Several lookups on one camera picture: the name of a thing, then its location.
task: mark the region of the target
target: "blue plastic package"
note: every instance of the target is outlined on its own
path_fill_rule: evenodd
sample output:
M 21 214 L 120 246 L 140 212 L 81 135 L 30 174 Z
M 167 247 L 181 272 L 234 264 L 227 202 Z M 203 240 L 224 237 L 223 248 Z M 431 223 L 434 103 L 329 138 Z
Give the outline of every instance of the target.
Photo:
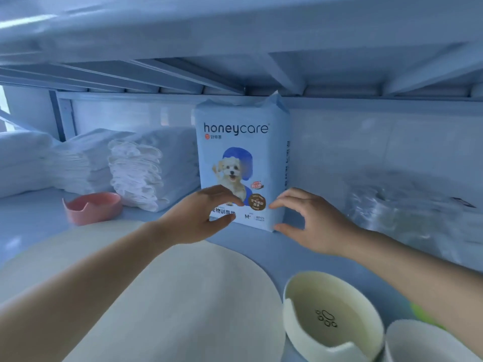
M 202 188 L 221 184 L 240 198 L 212 216 L 235 213 L 235 222 L 273 231 L 284 209 L 268 205 L 287 188 L 290 114 L 278 93 L 261 105 L 234 106 L 208 100 L 194 109 Z

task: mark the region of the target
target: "dog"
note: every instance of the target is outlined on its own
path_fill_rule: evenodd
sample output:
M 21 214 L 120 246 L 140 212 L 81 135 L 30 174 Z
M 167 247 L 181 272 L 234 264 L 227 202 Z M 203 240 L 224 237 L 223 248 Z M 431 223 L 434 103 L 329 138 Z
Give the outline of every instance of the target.
M 231 190 L 241 201 L 246 198 L 245 186 L 240 182 L 242 179 L 242 164 L 236 157 L 226 157 L 218 162 L 218 168 L 213 165 L 213 172 L 218 179 L 218 184 Z

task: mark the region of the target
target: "left hand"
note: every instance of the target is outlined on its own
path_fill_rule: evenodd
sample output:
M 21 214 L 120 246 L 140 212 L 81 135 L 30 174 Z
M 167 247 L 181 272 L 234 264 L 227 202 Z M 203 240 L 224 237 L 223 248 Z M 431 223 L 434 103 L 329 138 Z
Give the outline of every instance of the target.
M 243 202 L 230 189 L 215 185 L 190 194 L 173 206 L 160 219 L 153 222 L 154 231 L 162 241 L 190 244 L 206 239 L 224 229 L 235 215 L 225 215 L 210 221 L 214 208 L 227 202 L 243 206 Z

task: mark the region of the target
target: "stack of pads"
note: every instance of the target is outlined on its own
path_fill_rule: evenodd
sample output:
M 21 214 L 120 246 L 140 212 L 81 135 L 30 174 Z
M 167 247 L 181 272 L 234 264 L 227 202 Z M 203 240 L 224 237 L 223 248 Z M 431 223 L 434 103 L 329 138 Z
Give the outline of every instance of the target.
M 132 134 L 99 128 L 55 146 L 46 160 L 52 185 L 77 194 L 111 192 L 108 144 Z
M 111 184 L 127 206 L 158 212 L 197 189 L 196 131 L 162 127 L 112 140 Z
M 0 133 L 0 198 L 52 186 L 44 163 L 54 142 L 42 132 Z

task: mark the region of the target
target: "finger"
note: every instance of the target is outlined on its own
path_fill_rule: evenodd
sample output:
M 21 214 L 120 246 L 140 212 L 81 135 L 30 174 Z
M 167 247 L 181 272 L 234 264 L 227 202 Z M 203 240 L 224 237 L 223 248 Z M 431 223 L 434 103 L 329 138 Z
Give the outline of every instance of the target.
M 290 188 L 290 189 L 287 189 L 282 194 L 280 194 L 277 198 L 282 198 L 282 197 L 287 197 L 287 196 L 296 197 L 296 198 L 300 198 L 300 199 L 311 199 L 311 198 L 317 197 L 315 194 L 306 192 L 303 189 Z
M 276 209 L 279 207 L 287 207 L 303 215 L 305 213 L 305 200 L 287 196 L 287 197 L 275 199 L 272 203 L 270 203 L 269 207 L 271 209 Z
M 211 197 L 213 201 L 213 208 L 224 203 L 232 202 L 237 204 L 240 207 L 243 207 L 244 204 L 241 199 L 239 199 L 235 194 L 233 194 L 230 189 L 227 189 L 228 192 L 222 192 L 218 194 L 214 194 Z
M 208 221 L 207 222 L 207 228 L 208 228 L 208 236 L 214 235 L 220 230 L 223 230 L 226 226 L 228 226 L 234 219 L 235 219 L 234 214 L 230 215 L 225 215 L 223 217 L 220 217 L 219 219 L 216 219 L 214 221 Z
M 230 189 L 224 187 L 221 184 L 214 185 L 213 187 L 208 187 L 200 190 L 200 193 L 205 194 L 217 194 L 217 193 L 231 193 Z
M 296 242 L 300 242 L 303 236 L 303 230 L 287 225 L 286 223 L 279 223 L 273 227 L 276 231 L 281 232 L 285 236 L 290 237 Z

